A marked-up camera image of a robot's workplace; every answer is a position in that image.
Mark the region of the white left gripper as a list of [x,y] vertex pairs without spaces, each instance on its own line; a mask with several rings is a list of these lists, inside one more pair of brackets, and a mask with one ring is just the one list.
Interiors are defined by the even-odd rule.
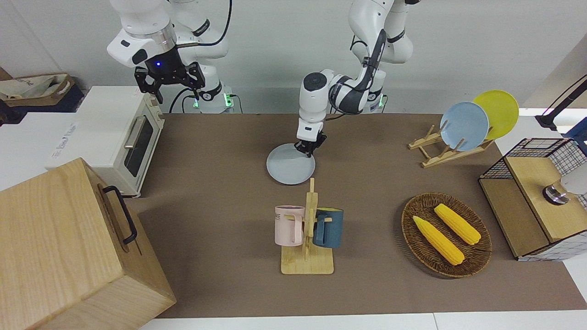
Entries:
[[294,144],[298,152],[308,154],[308,142],[310,142],[310,155],[325,142],[327,135],[320,134],[323,130],[324,119],[321,121],[306,121],[298,118],[298,129],[296,138],[299,140]]

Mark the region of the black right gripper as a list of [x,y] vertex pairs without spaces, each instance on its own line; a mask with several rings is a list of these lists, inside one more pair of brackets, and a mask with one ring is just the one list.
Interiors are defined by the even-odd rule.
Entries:
[[161,85],[182,84],[193,92],[196,100],[200,99],[199,93],[205,87],[203,71],[199,63],[191,63],[185,67],[178,48],[155,55],[144,63],[147,68],[134,69],[134,77],[142,93],[155,96],[157,102],[163,104]]

